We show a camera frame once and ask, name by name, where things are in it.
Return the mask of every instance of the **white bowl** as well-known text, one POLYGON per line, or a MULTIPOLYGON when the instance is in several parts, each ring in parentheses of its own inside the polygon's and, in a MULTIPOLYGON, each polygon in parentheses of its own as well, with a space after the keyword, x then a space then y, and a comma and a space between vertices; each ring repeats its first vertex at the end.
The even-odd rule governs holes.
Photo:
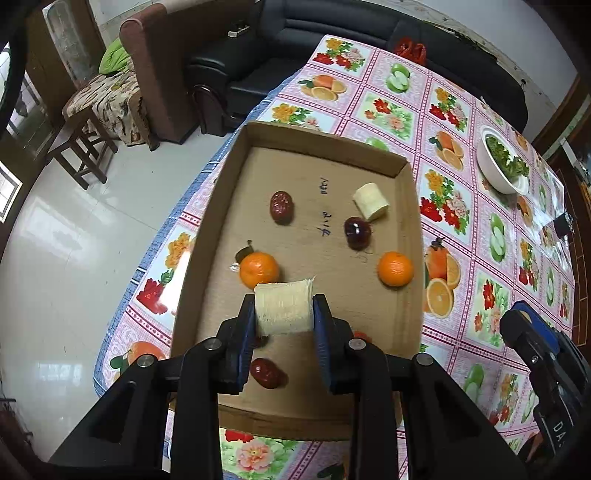
POLYGON ((501 193, 527 194, 530 188, 529 180, 523 175, 519 175, 514 181, 509 181, 508 178, 505 177, 504 173, 496 164, 495 159, 492 158, 490 150, 488 150, 488 146, 485 142, 485 138, 488 135, 492 135, 503 144, 503 146, 509 151, 510 158, 517 155, 517 152, 505 137, 494 128, 483 125, 480 128, 480 140, 478 142, 478 149, 476 150, 476 159, 478 161, 478 166, 482 170, 482 174, 490 184, 501 193))

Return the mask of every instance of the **tablecloth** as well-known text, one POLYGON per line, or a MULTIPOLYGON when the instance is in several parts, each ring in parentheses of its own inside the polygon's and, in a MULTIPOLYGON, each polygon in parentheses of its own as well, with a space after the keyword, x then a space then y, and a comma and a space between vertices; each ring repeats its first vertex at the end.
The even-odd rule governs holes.
MULTIPOLYGON (((526 300, 548 324, 572 332, 569 248, 552 223, 564 212, 564 187, 546 162, 488 105, 457 85, 339 37, 325 36, 306 65, 251 112, 248 119, 254 118, 367 142, 412 165, 425 247, 421 351, 447 369, 518 451, 538 430, 532 415, 537 398, 527 367, 503 343, 499 320, 514 302, 526 300), (483 177, 476 163, 483 125, 504 135, 530 166, 527 195, 504 196, 483 177)), ((234 138, 197 176, 136 270, 96 363, 99 395, 141 353, 168 355, 183 253, 193 247, 234 138)), ((403 478, 404 425, 397 437, 403 478)), ((220 444, 228 477, 341 478, 347 463, 347 442, 265 439, 220 429, 220 444)))

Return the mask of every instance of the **wooden stool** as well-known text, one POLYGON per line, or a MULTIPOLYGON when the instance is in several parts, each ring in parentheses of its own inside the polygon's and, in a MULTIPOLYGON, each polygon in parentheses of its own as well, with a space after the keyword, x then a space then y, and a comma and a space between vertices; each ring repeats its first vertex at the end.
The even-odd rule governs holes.
POLYGON ((105 157, 105 151, 109 147, 113 153, 117 152, 117 145, 109 137, 107 130, 100 123, 100 120, 96 117, 92 111, 92 105, 76 112, 74 115, 66 120, 66 123, 57 134, 56 139, 53 141, 49 152, 47 153, 46 159, 49 163, 52 158, 55 158, 62 167, 70 174, 70 176, 76 180, 83 189, 88 189, 88 182, 82 177, 87 173, 93 173, 101 183, 106 183, 107 176, 100 170, 100 162, 105 157), (90 135, 83 132, 83 128, 87 122, 90 121, 98 133, 98 137, 94 140, 90 140, 90 135), (80 139, 86 146, 88 151, 84 151, 78 144, 77 140, 80 139), (105 142, 100 153, 95 148, 95 144, 105 142), (68 162, 61 154, 64 150, 71 148, 72 151, 82 161, 80 168, 76 170, 70 162, 68 162))

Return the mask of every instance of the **black leather sofa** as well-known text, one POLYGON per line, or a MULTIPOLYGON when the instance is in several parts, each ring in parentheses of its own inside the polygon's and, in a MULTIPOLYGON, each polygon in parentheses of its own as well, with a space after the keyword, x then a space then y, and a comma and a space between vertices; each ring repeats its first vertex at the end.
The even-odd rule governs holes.
POLYGON ((358 0, 261 0, 238 38, 224 37, 185 59, 203 133, 237 127, 270 90, 302 68, 326 34, 392 51, 403 37, 427 47, 427 67, 458 84, 522 132, 519 83, 470 41, 391 8, 358 0))

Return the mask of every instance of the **banana piece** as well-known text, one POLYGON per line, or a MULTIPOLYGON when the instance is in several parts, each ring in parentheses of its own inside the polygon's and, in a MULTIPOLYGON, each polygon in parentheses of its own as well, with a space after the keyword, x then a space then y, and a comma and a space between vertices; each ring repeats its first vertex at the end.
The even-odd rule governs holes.
POLYGON ((313 278, 289 283, 259 283, 255 287, 256 334, 267 336, 313 330, 313 283, 313 278))
POLYGON ((390 206, 375 183, 366 183, 357 189, 353 201, 368 222, 381 217, 390 206))

